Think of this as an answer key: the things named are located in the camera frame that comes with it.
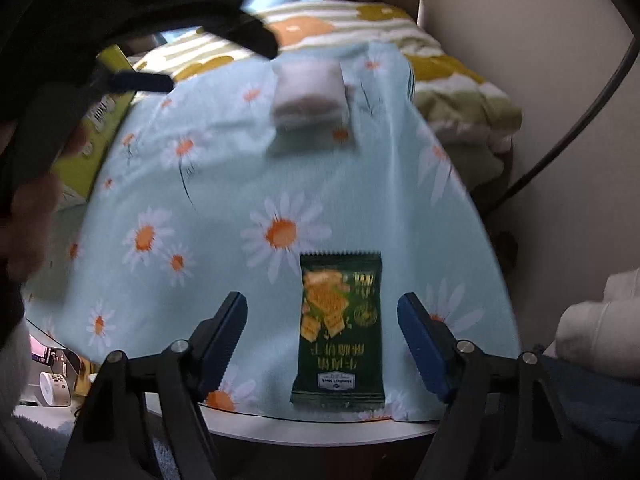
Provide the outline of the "person left hand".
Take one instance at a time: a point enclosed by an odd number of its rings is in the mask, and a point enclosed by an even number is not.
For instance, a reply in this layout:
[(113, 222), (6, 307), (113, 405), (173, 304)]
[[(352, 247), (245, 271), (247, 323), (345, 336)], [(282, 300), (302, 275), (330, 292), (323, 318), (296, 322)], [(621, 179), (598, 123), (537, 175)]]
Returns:
[(52, 170), (17, 188), (9, 219), (1, 222), (1, 258), (12, 280), (26, 281), (42, 265), (61, 195)]

